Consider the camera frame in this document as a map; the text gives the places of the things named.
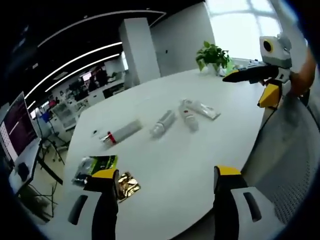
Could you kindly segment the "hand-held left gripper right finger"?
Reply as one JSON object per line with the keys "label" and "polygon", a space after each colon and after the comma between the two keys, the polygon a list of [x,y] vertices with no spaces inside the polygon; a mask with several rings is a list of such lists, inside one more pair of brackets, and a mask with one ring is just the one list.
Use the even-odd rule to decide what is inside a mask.
{"label": "hand-held left gripper right finger", "polygon": [[274,204],[238,169],[216,165],[213,193],[215,240],[270,240],[278,232]]}

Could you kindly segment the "person's right hand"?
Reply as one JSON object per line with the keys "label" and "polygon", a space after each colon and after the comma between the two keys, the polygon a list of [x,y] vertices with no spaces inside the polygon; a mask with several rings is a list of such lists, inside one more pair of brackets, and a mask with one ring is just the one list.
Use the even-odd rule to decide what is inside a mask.
{"label": "person's right hand", "polygon": [[304,64],[298,73],[290,73],[291,92],[296,96],[305,94],[312,86],[315,79],[316,60],[308,51]]}

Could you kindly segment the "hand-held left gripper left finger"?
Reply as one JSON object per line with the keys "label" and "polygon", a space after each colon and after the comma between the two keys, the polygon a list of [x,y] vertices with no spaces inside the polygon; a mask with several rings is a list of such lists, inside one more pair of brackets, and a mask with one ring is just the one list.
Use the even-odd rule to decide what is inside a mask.
{"label": "hand-held left gripper left finger", "polygon": [[92,240],[114,240],[119,192],[119,171],[116,168],[99,170],[86,178],[80,195],[72,205],[68,222],[74,226],[85,220]]}

